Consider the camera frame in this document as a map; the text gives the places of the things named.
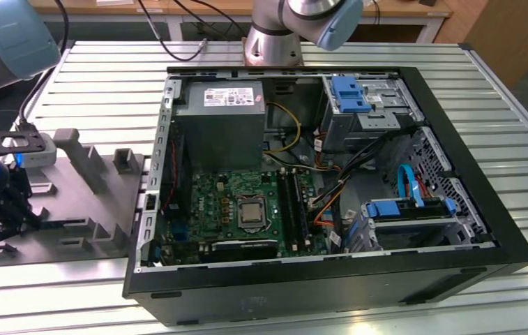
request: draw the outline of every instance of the silver robot arm segment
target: silver robot arm segment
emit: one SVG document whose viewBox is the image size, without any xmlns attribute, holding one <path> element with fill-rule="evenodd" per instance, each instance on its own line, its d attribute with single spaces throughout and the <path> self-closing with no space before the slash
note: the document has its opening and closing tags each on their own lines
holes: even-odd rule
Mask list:
<svg viewBox="0 0 528 335">
<path fill-rule="evenodd" d="M 299 65 L 299 36 L 324 50 L 336 50 L 354 33 L 362 12 L 362 0 L 255 0 L 246 65 Z"/>
</svg>

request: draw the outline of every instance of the blue latch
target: blue latch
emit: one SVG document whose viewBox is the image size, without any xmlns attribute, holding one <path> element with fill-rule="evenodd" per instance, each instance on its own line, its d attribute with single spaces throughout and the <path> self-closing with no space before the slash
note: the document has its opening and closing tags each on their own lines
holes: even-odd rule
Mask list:
<svg viewBox="0 0 528 335">
<path fill-rule="evenodd" d="M 354 76 L 332 77 L 332 90 L 342 113 L 367 113 L 372 106 L 367 103 L 363 87 Z"/>
<path fill-rule="evenodd" d="M 456 201 L 452 198 L 447 198 L 444 202 L 447 204 L 447 209 L 448 209 L 449 213 L 452 215 L 456 214 L 456 212 L 459 210 L 459 208 L 456 206 Z"/>
<path fill-rule="evenodd" d="M 375 208 L 377 209 L 379 216 L 399 216 L 400 210 L 397 209 L 397 203 L 393 200 L 383 200 L 373 202 Z"/>
</svg>

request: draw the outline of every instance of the slotted aluminum table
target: slotted aluminum table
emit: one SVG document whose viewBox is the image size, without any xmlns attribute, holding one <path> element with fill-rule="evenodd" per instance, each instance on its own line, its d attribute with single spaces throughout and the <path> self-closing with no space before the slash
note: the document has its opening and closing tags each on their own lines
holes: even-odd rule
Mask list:
<svg viewBox="0 0 528 335">
<path fill-rule="evenodd" d="M 191 42 L 168 45 L 186 56 L 196 50 Z M 206 50 L 198 61 L 183 64 L 155 42 L 78 42 L 28 111 L 39 130 L 78 128 L 82 141 L 99 152 L 131 147 L 150 155 L 167 66 L 242 65 L 240 43 L 210 43 Z M 310 66 L 419 68 L 528 239 L 528 113 L 477 55 L 457 45 L 385 43 L 347 44 L 336 52 L 306 43 L 303 54 Z M 528 268 L 439 304 L 166 328 L 135 301 L 122 298 L 126 261 L 0 268 L 0 333 L 528 332 Z"/>
</svg>

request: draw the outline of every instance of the white label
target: white label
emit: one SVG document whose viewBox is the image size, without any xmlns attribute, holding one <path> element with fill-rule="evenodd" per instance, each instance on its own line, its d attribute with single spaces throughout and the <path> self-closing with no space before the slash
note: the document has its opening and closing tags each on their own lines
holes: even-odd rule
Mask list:
<svg viewBox="0 0 528 335">
<path fill-rule="evenodd" d="M 144 12 L 142 9 L 136 9 L 135 11 L 136 11 L 138 13 L 143 13 L 143 12 Z M 156 8 L 146 8 L 146 11 L 147 11 L 148 13 L 162 13 L 162 12 L 163 12 L 162 9 L 156 9 Z"/>
<path fill-rule="evenodd" d="M 334 231 L 330 233 L 330 240 L 334 242 L 334 244 L 340 246 L 342 238 Z"/>
<path fill-rule="evenodd" d="M 380 103 L 381 102 L 380 96 L 368 95 L 365 98 L 367 98 L 367 101 L 371 102 L 371 103 Z"/>
<path fill-rule="evenodd" d="M 428 12 L 428 16 L 448 16 L 448 13 L 445 12 Z"/>
<path fill-rule="evenodd" d="M 254 88 L 207 89 L 204 91 L 204 106 L 254 106 Z"/>
<path fill-rule="evenodd" d="M 323 147 L 323 141 L 319 138 L 316 138 L 314 140 L 314 150 L 322 152 L 322 147 Z"/>
</svg>

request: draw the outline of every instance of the black cable on floor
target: black cable on floor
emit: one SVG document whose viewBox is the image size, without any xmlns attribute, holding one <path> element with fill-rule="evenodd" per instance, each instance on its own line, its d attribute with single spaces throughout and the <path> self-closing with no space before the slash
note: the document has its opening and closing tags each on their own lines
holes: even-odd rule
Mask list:
<svg viewBox="0 0 528 335">
<path fill-rule="evenodd" d="M 239 29 L 239 31 L 240 31 L 242 34 L 243 34 L 243 37 L 247 37 L 247 33 L 246 33 L 246 31 L 243 30 L 242 26 L 239 25 L 239 23 L 236 23 L 236 21 L 234 20 L 234 18 L 232 18 L 231 16 L 227 15 L 226 12 L 223 12 L 220 9 L 218 9 L 216 7 L 214 7 L 214 5 L 211 5 L 210 3 L 204 2 L 204 1 L 200 1 L 200 0 L 191 0 L 191 1 L 195 2 L 195 3 L 199 3 L 200 5 L 203 5 L 203 6 L 206 6 L 206 7 L 210 7 L 210 8 L 211 8 L 212 10 L 215 10 L 220 15 L 223 15 L 223 16 L 228 19 L 228 21 L 231 21 L 231 23 L 234 24 L 234 26 Z"/>
<path fill-rule="evenodd" d="M 167 48 L 167 45 L 166 45 L 164 42 L 163 42 L 163 38 L 160 37 L 159 31 L 158 31 L 158 29 L 156 29 L 156 25 L 154 24 L 154 21 L 152 21 L 152 17 L 150 16 L 148 10 L 146 9 L 144 2 L 143 2 L 142 0 L 138 0 L 138 3 L 140 4 L 142 10 L 143 10 L 143 12 L 144 12 L 146 20 L 148 21 L 150 28 L 152 29 L 154 37 L 156 37 L 156 40 L 159 41 L 159 43 L 160 43 L 160 45 L 162 45 L 164 51 L 167 52 L 167 54 L 168 54 L 174 59 L 176 59 L 178 61 L 192 61 L 192 60 L 198 57 L 199 53 L 202 52 L 202 50 L 203 50 L 203 48 L 204 48 L 204 46 L 206 46 L 206 41 L 207 41 L 207 40 L 204 39 L 204 40 L 202 41 L 202 43 L 200 43 L 199 46 L 198 46 L 198 51 L 196 51 L 196 53 L 195 53 L 194 55 L 191 55 L 191 57 L 188 57 L 188 58 L 182 58 L 182 57 L 179 57 L 176 54 L 174 54 L 174 53 L 171 52 L 171 50 Z"/>
<path fill-rule="evenodd" d="M 223 33 L 220 30 L 218 30 L 215 27 L 212 27 L 212 26 L 199 17 L 199 15 L 198 15 L 196 13 L 194 13 L 192 10 L 191 10 L 188 7 L 186 7 L 184 4 L 180 3 L 179 0 L 172 0 L 172 1 L 178 4 L 178 6 L 179 6 L 180 8 L 183 8 L 183 10 L 187 12 L 187 14 L 190 14 L 191 16 L 194 16 L 194 18 L 195 18 L 199 22 L 202 22 L 202 23 L 210 28 L 210 30 L 212 30 L 212 31 L 214 31 L 215 33 L 218 33 L 223 38 L 226 38 L 224 33 Z"/>
<path fill-rule="evenodd" d="M 377 20 L 377 23 L 375 24 L 380 24 L 380 19 L 381 19 L 381 10 L 379 9 L 379 4 L 376 0 L 372 0 L 373 4 L 375 4 L 375 19 L 373 19 L 373 23 Z"/>
</svg>

